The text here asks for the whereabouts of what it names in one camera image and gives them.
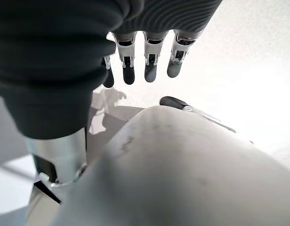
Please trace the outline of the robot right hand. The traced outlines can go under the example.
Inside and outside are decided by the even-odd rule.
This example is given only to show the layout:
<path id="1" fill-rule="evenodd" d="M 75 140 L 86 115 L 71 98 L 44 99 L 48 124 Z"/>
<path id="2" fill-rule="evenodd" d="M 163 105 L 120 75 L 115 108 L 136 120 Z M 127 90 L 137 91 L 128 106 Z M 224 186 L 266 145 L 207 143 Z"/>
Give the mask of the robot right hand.
<path id="1" fill-rule="evenodd" d="M 118 51 L 126 84 L 134 74 L 135 36 L 145 37 L 145 80 L 153 82 L 162 43 L 175 32 L 167 73 L 179 74 L 218 0 L 0 0 L 0 96 L 16 127 L 32 140 L 37 171 L 50 187 L 74 182 L 83 148 L 65 153 L 38 140 L 81 133 L 92 92 L 111 87 L 109 57 Z"/>

